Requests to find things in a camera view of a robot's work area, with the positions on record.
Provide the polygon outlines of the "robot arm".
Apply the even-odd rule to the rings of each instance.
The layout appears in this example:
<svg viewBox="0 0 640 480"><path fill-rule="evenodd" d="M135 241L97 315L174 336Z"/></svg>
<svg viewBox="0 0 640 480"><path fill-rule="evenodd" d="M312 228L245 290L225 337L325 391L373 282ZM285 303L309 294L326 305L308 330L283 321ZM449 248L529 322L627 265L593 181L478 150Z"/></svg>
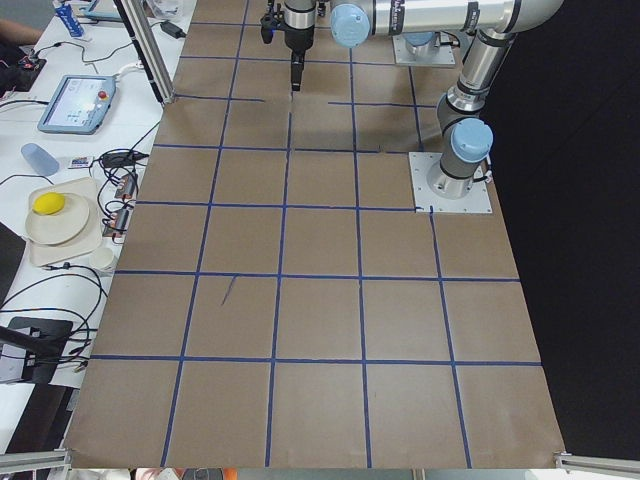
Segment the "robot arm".
<svg viewBox="0 0 640 480"><path fill-rule="evenodd" d="M434 53L439 48L440 35L438 32L413 32L402 35L406 49L414 56L425 56Z"/></svg>
<svg viewBox="0 0 640 480"><path fill-rule="evenodd" d="M355 48L376 35L401 36L412 48L428 44L438 32L471 33L456 84L437 106L444 140L438 164L426 176L438 196L466 196L478 166L493 143L490 127L479 118L491 85L521 32L549 20L559 1L333 1L330 27L334 40Z"/></svg>

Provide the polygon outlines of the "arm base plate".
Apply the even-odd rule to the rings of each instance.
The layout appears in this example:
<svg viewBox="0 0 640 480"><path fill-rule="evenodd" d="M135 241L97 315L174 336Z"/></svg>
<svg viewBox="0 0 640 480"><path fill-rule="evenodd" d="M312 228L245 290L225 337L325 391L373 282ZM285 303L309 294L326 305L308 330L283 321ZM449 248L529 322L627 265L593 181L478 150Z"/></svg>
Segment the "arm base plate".
<svg viewBox="0 0 640 480"><path fill-rule="evenodd" d="M478 166L467 179L454 179L441 169L438 152L410 152L414 209L419 213L491 214L488 187Z"/></svg>
<svg viewBox="0 0 640 480"><path fill-rule="evenodd" d="M454 39L444 32L426 32L393 37L395 62L405 66L453 68Z"/></svg>

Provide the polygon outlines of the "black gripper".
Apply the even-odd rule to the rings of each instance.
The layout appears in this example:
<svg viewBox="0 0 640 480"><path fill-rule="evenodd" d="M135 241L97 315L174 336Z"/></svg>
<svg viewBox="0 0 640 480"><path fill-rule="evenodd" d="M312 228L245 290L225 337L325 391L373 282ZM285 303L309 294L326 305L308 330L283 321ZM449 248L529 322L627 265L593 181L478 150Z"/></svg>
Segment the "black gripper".
<svg viewBox="0 0 640 480"><path fill-rule="evenodd" d="M305 52L313 46L315 26L297 29L285 24L284 33L285 44L292 51L290 60L291 90L299 92L304 71Z"/></svg>

